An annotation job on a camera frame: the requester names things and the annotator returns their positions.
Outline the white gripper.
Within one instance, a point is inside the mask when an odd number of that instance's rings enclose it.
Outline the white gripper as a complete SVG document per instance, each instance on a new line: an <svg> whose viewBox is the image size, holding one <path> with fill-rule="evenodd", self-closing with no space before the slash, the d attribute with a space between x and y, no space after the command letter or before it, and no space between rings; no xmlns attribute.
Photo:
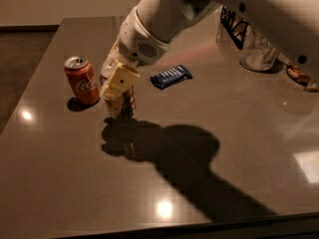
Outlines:
<svg viewBox="0 0 319 239"><path fill-rule="evenodd" d="M107 100L118 98L140 78L135 68L124 64L152 65L168 51L170 42L168 14L136 6L122 23L116 51L111 52L102 65L100 96Z"/></svg>

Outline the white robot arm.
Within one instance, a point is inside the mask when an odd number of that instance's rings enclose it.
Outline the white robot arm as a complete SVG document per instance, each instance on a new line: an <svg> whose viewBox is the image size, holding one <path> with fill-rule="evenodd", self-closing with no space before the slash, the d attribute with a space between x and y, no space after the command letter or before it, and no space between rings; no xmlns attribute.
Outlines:
<svg viewBox="0 0 319 239"><path fill-rule="evenodd" d="M319 0L141 0L123 22L105 60L101 96L113 101L156 63L172 40L223 5L247 20L284 56L319 79Z"/></svg>

